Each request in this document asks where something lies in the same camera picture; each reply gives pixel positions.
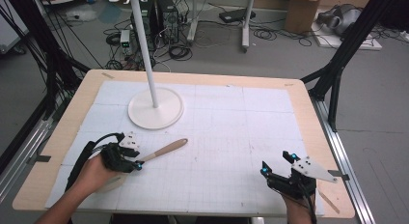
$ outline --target white paper sheet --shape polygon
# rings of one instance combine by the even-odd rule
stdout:
[[[286,90],[157,84],[176,91],[184,113],[176,124],[145,130],[127,116],[127,104],[147,83],[107,81],[63,161],[46,206],[63,194],[67,178],[88,141],[111,132],[133,131],[140,157],[188,138],[186,146],[144,164],[125,183],[107,193],[90,196],[80,209],[206,213],[249,216],[285,215],[281,196],[260,174],[264,160],[287,177],[290,164],[283,151],[306,155],[302,136]],[[110,138],[101,143],[115,142]],[[323,207],[317,199],[318,215]]]

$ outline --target human hand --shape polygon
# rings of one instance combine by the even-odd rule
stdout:
[[[88,196],[103,187],[109,179],[118,174],[118,172],[107,169],[102,162],[102,156],[97,154],[85,162],[72,187]]]
[[[286,218],[289,224],[309,224],[312,223],[311,212],[308,202],[305,200],[294,200],[288,195],[282,194],[283,200],[286,203]],[[315,194],[311,197],[311,201],[315,201]]]

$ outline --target wire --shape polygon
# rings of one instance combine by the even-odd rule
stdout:
[[[372,30],[372,38],[370,40],[379,40],[379,39],[392,39],[404,44],[408,44],[409,41],[405,40],[398,30],[389,29],[381,26],[380,24],[376,25]]]
[[[206,2],[207,0],[204,0],[204,4],[202,5],[202,8],[201,8],[201,10],[196,14],[196,19],[199,17],[199,14],[204,10],[204,8],[205,8],[205,2]]]
[[[308,205],[309,205],[308,209],[310,211],[311,221],[312,221],[313,224],[316,224],[316,215],[315,215],[315,211],[314,211],[315,202],[314,203],[312,202],[311,196],[310,196],[310,194],[307,193],[307,189],[304,186],[304,184],[299,183],[298,187],[302,191],[302,193],[304,195],[304,199],[307,199],[307,202],[308,202]]]
[[[51,5],[51,1],[50,1],[50,0],[46,0],[46,1],[48,2],[48,5]],[[53,11],[51,6],[50,6],[50,8],[51,8],[50,11],[51,11],[52,13],[54,13],[54,16],[56,17],[57,23],[58,23],[58,25],[59,25],[59,28],[58,28],[58,29],[55,28],[55,26],[54,26],[54,24],[53,24],[53,22],[52,22],[52,19],[49,17],[49,15],[48,15],[48,13],[47,13],[47,16],[49,17],[49,20],[51,21],[51,24],[53,25],[54,29],[55,29],[55,30],[62,29],[61,24],[60,24],[60,22],[59,22],[58,20],[59,20],[59,18],[60,18],[61,20],[63,20],[63,21],[64,21],[64,24],[67,25],[67,27],[69,28],[69,30],[71,31],[71,33],[76,37],[76,39],[81,43],[81,45],[87,50],[87,52],[88,52],[88,53],[90,54],[90,56],[96,61],[96,63],[102,68],[102,65],[99,63],[99,61],[96,59],[96,57],[95,57],[95,56],[93,55],[93,53],[90,51],[90,49],[81,41],[81,39],[79,39],[79,37],[76,35],[76,33],[71,29],[71,25],[68,24],[68,22],[67,22],[59,13],[56,13],[55,11]]]
[[[190,7],[189,7],[189,4],[187,4],[186,0],[183,0],[183,1],[184,1],[184,4],[185,4],[186,7],[187,7],[187,12],[186,12],[186,14],[184,15],[184,22],[186,23],[186,21],[187,21],[187,16],[188,16],[189,13],[190,13]]]
[[[46,1],[48,3],[48,5],[51,5],[51,0],[44,0],[44,1]],[[54,24],[53,20],[51,19],[51,17],[50,17],[51,13],[56,18],[55,21],[56,21],[57,24]],[[57,13],[52,9],[52,7],[50,7],[49,12],[47,12],[46,15],[47,15],[48,19],[50,20],[51,25],[53,26],[53,28],[55,30],[55,33],[57,34],[58,38],[60,39],[61,44],[63,45],[64,49],[66,50],[66,53],[71,58],[73,58],[72,53],[71,53],[71,51],[69,49],[69,45],[68,45],[68,42],[67,42],[67,39],[66,39],[66,35],[64,34],[64,31],[63,31],[63,29],[61,27],[60,21],[59,21],[59,19],[57,17]]]
[[[294,33],[290,33],[289,31],[286,31],[284,29],[273,29],[265,25],[260,25],[262,23],[274,23],[274,22],[279,22],[279,21],[282,21],[282,19],[269,21],[269,22],[260,22],[259,25],[250,25],[250,27],[252,28],[252,30],[254,30],[253,35],[259,39],[263,39],[267,41],[274,41],[277,39],[277,35],[281,35],[284,37],[288,37],[292,40],[297,40],[303,46],[313,45],[313,43],[310,40],[308,40],[308,38],[311,36],[297,35]]]
[[[176,61],[187,61],[192,58],[192,50],[184,45],[169,46],[169,56]]]
[[[156,61],[156,63],[165,66],[169,70],[169,72],[172,72],[171,68],[168,65],[166,65],[165,63],[160,62],[160,61]]]
[[[24,14],[30,13],[33,9],[36,9],[36,1],[32,0],[24,0],[25,3],[27,3],[27,7],[20,8],[20,11],[23,12]],[[60,39],[60,43],[63,45],[63,48],[65,49],[65,53],[55,53],[55,52],[44,52],[46,50],[42,49],[40,46],[37,44],[33,44],[31,39],[28,39],[27,36],[24,34],[24,32],[18,27],[18,25],[15,23],[13,14],[10,12],[10,8],[8,3],[4,3],[7,7],[7,9],[3,8],[0,6],[0,14],[5,18],[5,20],[10,24],[10,26],[16,31],[18,36],[22,39],[22,41],[26,44],[27,48],[31,52],[33,58],[35,59],[37,66],[39,68],[41,78],[46,86],[48,86],[48,80],[52,78],[53,80],[53,91],[50,92],[50,97],[49,99],[52,99],[52,104],[50,108],[53,108],[54,110],[57,108],[58,104],[55,98],[60,98],[61,100],[65,100],[65,98],[72,98],[73,94],[76,91],[76,86],[77,82],[79,82],[83,78],[83,74],[81,71],[73,70],[73,73],[68,73],[64,74],[64,70],[69,70],[67,69],[67,65],[62,66],[62,64],[59,64],[60,60],[65,60],[64,58],[66,57],[71,57],[71,51],[68,46],[68,41],[66,38],[66,35],[64,32],[61,30],[61,32],[57,31],[56,36]],[[54,30],[59,30],[62,27],[61,20],[64,20],[60,15],[57,13],[51,11],[48,12],[47,17],[51,20],[51,24],[48,23],[49,26],[54,27]],[[31,22],[36,22],[34,19],[30,20],[24,20],[25,25],[28,27],[31,27],[33,30],[30,30],[31,33],[38,34],[38,37],[42,40],[42,30],[36,29],[39,25],[37,23],[31,23]],[[45,38],[44,44],[55,44],[57,43],[55,40],[54,42],[50,38]],[[65,76],[65,79],[68,79],[70,82],[66,82],[63,80],[63,76]],[[41,150],[41,145],[45,143],[45,141],[48,140],[49,137],[45,138],[39,145],[39,147],[36,149],[36,154],[39,154],[39,151]]]
[[[121,44],[121,33],[112,33],[106,37],[105,41],[112,46],[120,46]]]
[[[231,26],[231,27],[236,27],[239,26],[241,24],[241,21],[236,21],[237,24],[226,24],[226,23],[220,23],[217,21],[212,21],[212,20],[199,20],[198,23],[215,23],[218,25],[222,25],[222,26]]]
[[[223,10],[223,12],[225,12],[225,13],[227,12],[226,9],[223,8],[222,6],[214,5],[214,4],[211,4],[211,3],[208,3],[208,4],[213,6],[213,7],[216,7],[216,8],[219,8],[219,9]]]

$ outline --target electronic equipment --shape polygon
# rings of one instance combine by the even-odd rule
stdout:
[[[147,37],[148,50],[156,50],[155,38],[159,34],[159,26],[157,23],[156,9],[154,7],[154,0],[146,0],[146,2],[139,2],[141,8],[142,21],[144,22],[145,35]],[[135,18],[133,13],[130,16],[133,31],[137,42],[139,42],[138,32],[136,31]]]
[[[159,28],[165,43],[178,42],[178,10],[173,0],[157,0]]]
[[[225,12],[219,14],[219,17],[225,21],[225,23],[232,23],[236,21],[242,21],[243,19],[246,18],[246,13],[247,9],[240,9],[240,10],[234,10],[230,12]],[[256,17],[256,14],[252,11],[250,14],[250,18]]]
[[[319,13],[317,24],[325,24],[328,28],[344,38],[361,14],[361,10],[350,4],[336,5],[330,11]]]
[[[126,56],[132,55],[132,44],[130,41],[130,30],[121,30],[121,49]]]

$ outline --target gray floor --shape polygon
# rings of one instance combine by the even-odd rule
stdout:
[[[98,61],[109,60],[109,46],[102,31],[129,17],[128,10],[118,10],[105,2],[93,5],[98,19],[73,27]],[[111,12],[109,19],[102,14]],[[201,19],[217,20],[219,9],[204,10]],[[255,21],[276,20],[283,14],[256,11]],[[275,41],[264,41],[253,35],[250,49],[243,53],[241,31],[214,24],[201,23],[198,28],[201,45],[192,46],[193,57],[186,62],[168,61],[172,72],[228,74],[259,77],[301,78],[324,67],[335,49],[302,46],[298,41],[279,36]],[[351,160],[360,186],[377,223],[409,222],[408,170],[409,158],[409,44],[393,39],[378,40],[381,51],[359,50],[344,71],[338,110],[338,130]],[[99,68],[84,48],[68,34],[74,56],[80,62]],[[0,137],[1,153],[9,145],[19,128],[43,97],[45,88],[40,73],[29,54],[8,54],[0,58]],[[157,65],[156,71],[169,71]],[[13,189],[0,205],[2,223],[30,223],[39,212],[16,211],[12,201],[26,175],[27,166]],[[109,215],[78,213],[75,223],[107,223]],[[320,220],[320,223],[356,223],[357,220]],[[286,223],[283,219],[267,218],[266,223]]]

